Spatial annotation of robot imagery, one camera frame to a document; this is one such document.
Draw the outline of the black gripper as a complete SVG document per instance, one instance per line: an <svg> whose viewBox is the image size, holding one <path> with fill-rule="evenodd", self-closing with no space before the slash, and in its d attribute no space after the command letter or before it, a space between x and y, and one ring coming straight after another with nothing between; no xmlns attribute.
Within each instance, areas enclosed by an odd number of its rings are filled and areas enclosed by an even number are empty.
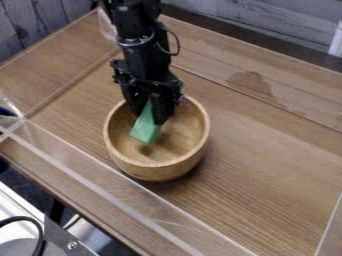
<svg viewBox="0 0 342 256"><path fill-rule="evenodd" d="M123 51L123 59L113 59L113 80L135 116L139 116L148 98L152 104L152 118L163 125L173 114L181 98L181 82L169 70L171 52L168 31L119 32L116 43Z"/></svg>

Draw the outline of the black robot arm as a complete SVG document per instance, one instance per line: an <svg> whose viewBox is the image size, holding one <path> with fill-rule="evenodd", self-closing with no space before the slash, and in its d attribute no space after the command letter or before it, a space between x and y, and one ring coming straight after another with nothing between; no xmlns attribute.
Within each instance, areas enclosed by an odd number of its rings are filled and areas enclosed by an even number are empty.
<svg viewBox="0 0 342 256"><path fill-rule="evenodd" d="M165 25L157 20L160 0L104 0L110 24L116 28L116 43L123 59L113 59L113 81L132 113L139 116L151 103L152 122L163 125L181 99L181 81L169 70L171 57L180 53L169 49Z"/></svg>

